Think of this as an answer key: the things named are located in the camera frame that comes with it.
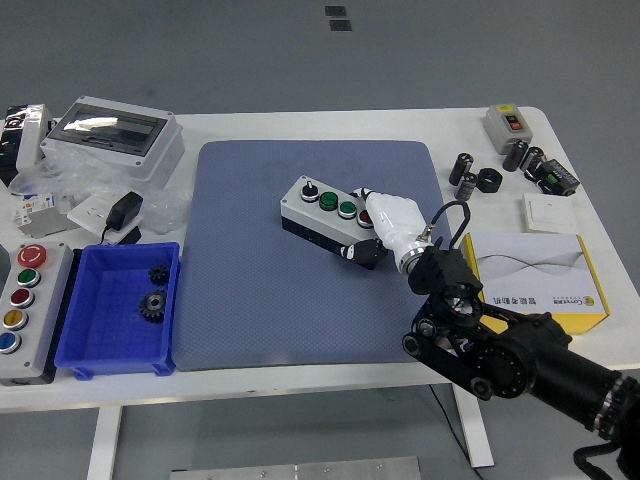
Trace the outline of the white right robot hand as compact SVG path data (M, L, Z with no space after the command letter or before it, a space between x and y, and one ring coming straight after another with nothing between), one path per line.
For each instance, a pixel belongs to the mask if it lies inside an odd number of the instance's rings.
M429 226L418 204L409 198L361 188L354 192L365 203L376 239L343 246L339 255L358 265L373 265L386 251L394 254L401 274L408 275L428 246L432 245Z

